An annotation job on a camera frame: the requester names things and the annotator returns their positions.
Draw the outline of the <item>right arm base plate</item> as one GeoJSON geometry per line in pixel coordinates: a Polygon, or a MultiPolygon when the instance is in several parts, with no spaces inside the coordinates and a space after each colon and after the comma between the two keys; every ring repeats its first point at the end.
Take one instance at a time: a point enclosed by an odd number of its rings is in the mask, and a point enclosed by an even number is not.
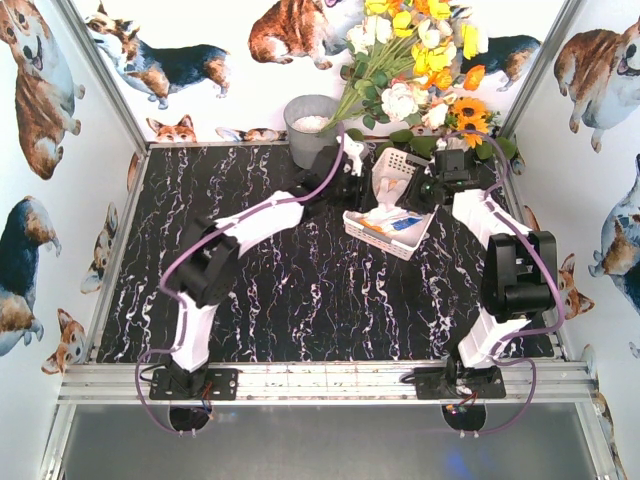
{"type": "Polygon", "coordinates": [[[500,369],[445,367],[416,367],[401,377],[400,382],[414,387],[419,400],[444,399],[503,399],[505,383],[500,369]]]}

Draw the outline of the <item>cream knit glove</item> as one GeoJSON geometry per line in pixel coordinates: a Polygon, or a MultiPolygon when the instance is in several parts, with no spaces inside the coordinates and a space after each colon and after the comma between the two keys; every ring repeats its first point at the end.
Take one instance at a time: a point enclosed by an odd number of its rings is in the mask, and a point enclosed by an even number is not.
{"type": "Polygon", "coordinates": [[[396,202],[404,193],[406,186],[406,180],[382,177],[375,194],[376,200],[380,205],[391,209],[396,206],[396,202]]]}

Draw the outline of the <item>white plastic storage basket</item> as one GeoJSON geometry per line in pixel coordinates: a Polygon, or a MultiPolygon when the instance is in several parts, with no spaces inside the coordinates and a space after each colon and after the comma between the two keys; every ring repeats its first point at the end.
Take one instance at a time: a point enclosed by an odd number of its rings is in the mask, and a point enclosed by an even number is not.
{"type": "Polygon", "coordinates": [[[435,213],[419,214],[400,206],[417,167],[410,155],[396,148],[383,150],[372,168],[374,208],[365,212],[345,211],[345,232],[371,246],[408,261],[425,239],[435,213]]]}

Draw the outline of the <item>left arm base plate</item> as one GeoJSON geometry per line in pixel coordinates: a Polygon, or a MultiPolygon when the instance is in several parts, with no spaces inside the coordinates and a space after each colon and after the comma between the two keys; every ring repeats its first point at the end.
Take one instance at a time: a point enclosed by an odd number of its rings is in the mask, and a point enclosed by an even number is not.
{"type": "Polygon", "coordinates": [[[237,369],[203,367],[192,373],[163,368],[153,373],[151,400],[223,400],[236,399],[237,369]]]}

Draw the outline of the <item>blue dotted glove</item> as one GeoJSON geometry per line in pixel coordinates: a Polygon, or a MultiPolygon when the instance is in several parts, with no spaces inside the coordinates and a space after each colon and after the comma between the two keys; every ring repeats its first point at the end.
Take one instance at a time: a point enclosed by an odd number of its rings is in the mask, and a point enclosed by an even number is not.
{"type": "Polygon", "coordinates": [[[396,235],[399,232],[417,225],[426,217],[418,213],[395,206],[391,209],[378,205],[371,211],[364,213],[358,222],[366,228],[383,235],[396,235]]]}

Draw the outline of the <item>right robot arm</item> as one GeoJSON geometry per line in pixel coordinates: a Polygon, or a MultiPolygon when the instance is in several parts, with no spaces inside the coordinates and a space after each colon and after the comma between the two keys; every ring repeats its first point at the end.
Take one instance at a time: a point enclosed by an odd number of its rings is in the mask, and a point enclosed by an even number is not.
{"type": "Polygon", "coordinates": [[[479,316],[457,355],[466,368],[489,368],[535,316],[561,305],[556,239],[519,223],[481,189],[464,151],[440,150],[433,161],[409,154],[406,160],[414,172],[397,205],[423,215],[447,210],[486,250],[479,316]]]}

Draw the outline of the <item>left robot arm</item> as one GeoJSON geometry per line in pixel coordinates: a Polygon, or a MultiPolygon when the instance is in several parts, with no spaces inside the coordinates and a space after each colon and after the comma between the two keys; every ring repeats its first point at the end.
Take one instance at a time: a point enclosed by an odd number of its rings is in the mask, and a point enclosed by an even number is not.
{"type": "Polygon", "coordinates": [[[234,286],[241,257],[275,234],[297,227],[329,207],[367,211],[375,206],[368,147],[344,135],[324,147],[312,166],[266,200],[227,218],[194,222],[182,253],[160,288],[179,305],[171,364],[192,374],[209,360],[209,337],[218,306],[234,286]]]}

